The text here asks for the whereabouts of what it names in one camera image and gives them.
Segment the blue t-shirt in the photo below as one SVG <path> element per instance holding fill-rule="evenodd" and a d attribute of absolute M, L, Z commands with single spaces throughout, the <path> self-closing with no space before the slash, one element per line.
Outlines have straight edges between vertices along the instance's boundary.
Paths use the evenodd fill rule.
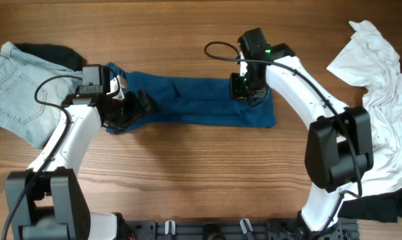
<path fill-rule="evenodd" d="M 145 89 L 157 102 L 153 113 L 131 124 L 125 133 L 149 123 L 188 123 L 233 127 L 272 128 L 276 125 L 273 97 L 249 105 L 231 98 L 230 81 L 214 78 L 165 77 L 126 72 L 107 64 L 127 81 L 127 91 Z"/>

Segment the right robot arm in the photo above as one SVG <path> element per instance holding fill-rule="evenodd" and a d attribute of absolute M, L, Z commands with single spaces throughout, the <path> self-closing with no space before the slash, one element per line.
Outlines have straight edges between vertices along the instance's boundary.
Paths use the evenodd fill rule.
<path fill-rule="evenodd" d="M 280 94 L 308 129 L 305 168 L 312 182 L 299 220 L 310 238 L 334 228 L 346 196 L 363 196 L 363 175 L 373 168 L 371 124 L 362 107 L 333 97 L 304 68 L 286 44 L 240 42 L 232 76 L 236 99 Z"/>

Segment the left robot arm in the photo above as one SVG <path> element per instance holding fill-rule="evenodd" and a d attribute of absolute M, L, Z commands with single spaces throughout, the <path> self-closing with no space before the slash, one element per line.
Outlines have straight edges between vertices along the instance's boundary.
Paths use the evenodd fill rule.
<path fill-rule="evenodd" d="M 155 100 L 144 89 L 123 96 L 69 94 L 59 109 L 61 120 L 43 152 L 25 171 L 13 171 L 5 182 L 9 216 L 2 238 L 134 239 L 120 213 L 92 213 L 77 172 L 92 138 L 105 121 L 120 132 L 154 112 Z"/>

